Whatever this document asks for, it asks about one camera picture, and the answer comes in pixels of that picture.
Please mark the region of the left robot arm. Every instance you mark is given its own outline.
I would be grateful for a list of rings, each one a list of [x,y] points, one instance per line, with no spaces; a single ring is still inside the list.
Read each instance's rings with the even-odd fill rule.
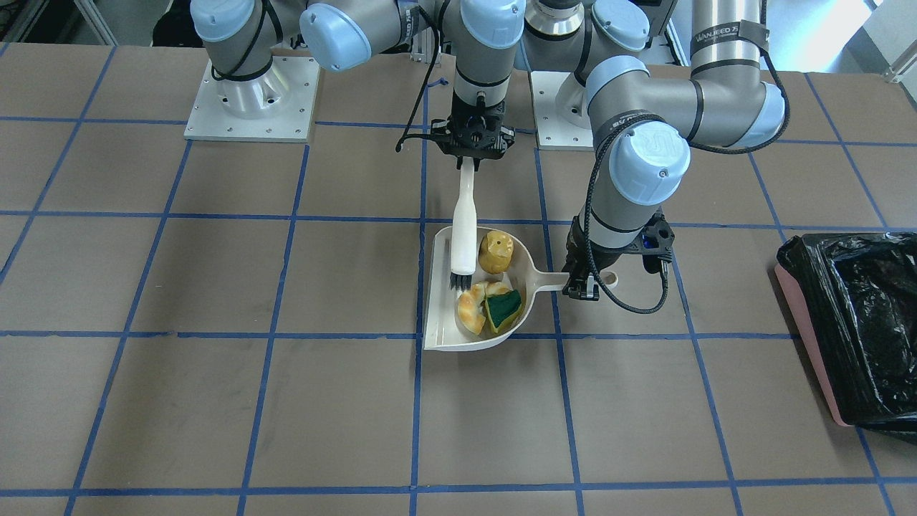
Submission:
[[[640,255],[668,296],[673,232],[661,211],[681,183],[691,150],[752,153],[782,136],[790,104],[769,56],[764,1],[694,1],[686,79],[652,76],[639,52],[650,21],[631,1],[528,1],[515,64],[567,72],[592,131],[594,164],[584,206],[571,221],[563,294],[597,301],[600,277]]]

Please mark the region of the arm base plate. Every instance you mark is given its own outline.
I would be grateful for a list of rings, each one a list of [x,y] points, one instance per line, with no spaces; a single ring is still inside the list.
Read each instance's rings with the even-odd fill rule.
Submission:
[[[204,69],[190,111],[187,140],[308,143],[321,67],[311,57],[272,60],[265,75],[246,82],[217,81]]]
[[[572,72],[533,71],[529,78],[538,148],[591,151],[594,143],[587,115],[587,88]]]

